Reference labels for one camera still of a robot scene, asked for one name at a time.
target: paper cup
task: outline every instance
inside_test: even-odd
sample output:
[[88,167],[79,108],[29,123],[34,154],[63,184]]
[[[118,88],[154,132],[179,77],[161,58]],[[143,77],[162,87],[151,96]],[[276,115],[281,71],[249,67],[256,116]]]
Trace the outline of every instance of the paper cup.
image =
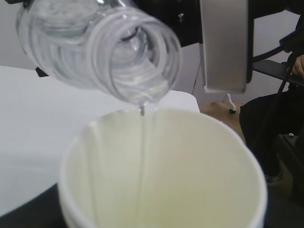
[[70,228],[262,228],[266,195],[257,161],[233,130],[170,109],[90,123],[59,180]]

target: plastic bottle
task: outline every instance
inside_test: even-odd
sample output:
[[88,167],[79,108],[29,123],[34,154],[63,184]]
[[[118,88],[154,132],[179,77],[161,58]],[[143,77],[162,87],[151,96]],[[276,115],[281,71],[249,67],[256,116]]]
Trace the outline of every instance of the plastic bottle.
[[35,0],[16,28],[24,51],[50,76],[135,104],[154,103],[181,65],[173,31],[129,0]]

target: white table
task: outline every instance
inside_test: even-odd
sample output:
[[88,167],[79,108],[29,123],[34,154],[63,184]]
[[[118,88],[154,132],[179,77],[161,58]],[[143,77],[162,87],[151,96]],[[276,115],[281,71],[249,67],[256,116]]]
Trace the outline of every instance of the white table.
[[[171,91],[160,106],[199,112],[183,92]],[[61,155],[82,127],[130,107],[33,70],[0,66],[0,216],[56,183]]]

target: wall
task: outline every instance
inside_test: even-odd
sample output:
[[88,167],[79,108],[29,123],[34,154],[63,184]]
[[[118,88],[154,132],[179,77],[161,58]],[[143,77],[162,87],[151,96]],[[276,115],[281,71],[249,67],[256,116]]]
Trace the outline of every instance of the wall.
[[19,7],[19,4],[9,5],[0,0],[0,65],[35,69],[17,38],[15,21]]
[[[23,53],[15,31],[15,18],[18,9],[19,5],[8,5],[5,1],[0,0],[0,65],[34,69],[34,64]],[[287,11],[256,19],[255,55],[278,46],[279,39],[294,30],[297,19],[297,15]],[[182,73],[174,89],[192,93],[200,63],[199,45],[184,47],[183,53]],[[282,62],[287,57],[286,53],[281,53],[273,57],[273,60]],[[242,95],[233,95],[233,99],[236,102],[245,103],[255,97],[275,93],[279,85],[280,80],[253,72],[253,80],[247,85],[247,91]],[[224,97],[224,94],[206,94],[204,92],[201,72],[199,72],[194,95],[199,103],[220,101]]]

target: floor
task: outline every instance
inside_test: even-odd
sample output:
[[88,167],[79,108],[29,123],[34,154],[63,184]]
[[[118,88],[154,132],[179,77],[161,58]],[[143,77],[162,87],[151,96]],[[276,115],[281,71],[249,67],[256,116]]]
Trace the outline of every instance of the floor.
[[[245,141],[241,126],[239,124],[239,111],[240,106],[242,106],[241,103],[236,103],[237,106],[237,112],[235,114],[229,113],[229,108],[225,106],[222,102],[217,103],[208,103],[208,104],[200,104],[199,109],[201,113],[207,114],[209,116],[212,116],[223,123],[227,124],[229,127],[231,127],[238,135]],[[285,165],[282,163],[282,169],[283,169],[283,181],[280,183],[280,185],[276,187],[272,187],[276,192],[278,192],[280,195],[289,198],[292,193],[292,181],[293,178]]]

